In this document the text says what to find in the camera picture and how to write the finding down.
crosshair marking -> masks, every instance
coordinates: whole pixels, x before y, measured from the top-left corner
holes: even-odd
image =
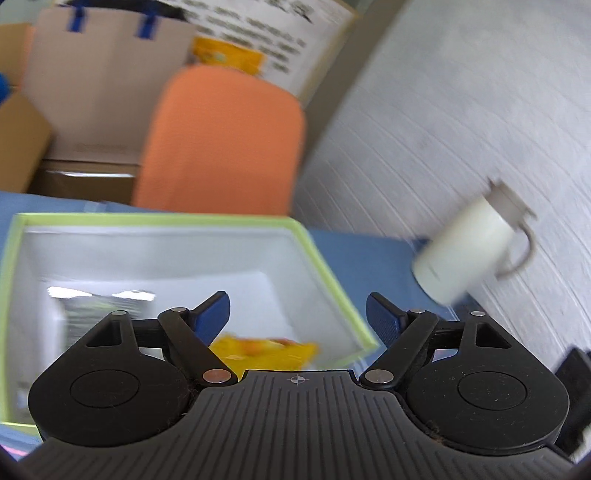
[[[296,375],[295,377],[291,377],[290,378],[290,382],[291,383],[295,383],[296,385],[299,385],[301,383],[304,383],[306,380],[308,380],[307,378],[304,378],[300,375]]]

orange chair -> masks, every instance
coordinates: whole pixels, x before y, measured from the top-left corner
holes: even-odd
[[[225,67],[188,67],[154,113],[133,205],[287,215],[304,125],[286,91]]]

brown cardboard box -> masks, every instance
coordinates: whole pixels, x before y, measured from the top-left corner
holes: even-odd
[[[51,140],[51,126],[19,91],[30,25],[0,25],[0,73],[12,87],[0,103],[0,190],[26,192]]]
[[[129,204],[138,172],[133,165],[44,160],[29,193]]]

yellow package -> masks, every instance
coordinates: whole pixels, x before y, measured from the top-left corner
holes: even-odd
[[[302,370],[318,351],[315,343],[240,339],[229,335],[217,338],[209,348],[239,379],[246,370]]]
[[[204,37],[193,40],[193,54],[205,65],[233,67],[249,75],[258,75],[265,59],[259,51]]]

open box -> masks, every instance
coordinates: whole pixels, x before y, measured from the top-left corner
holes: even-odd
[[[149,291],[150,317],[225,290],[231,313],[223,332],[314,342],[310,369],[344,367],[378,346],[294,220],[23,213],[14,217],[0,270],[2,421],[32,423],[28,388],[61,353],[64,314],[49,287]]]

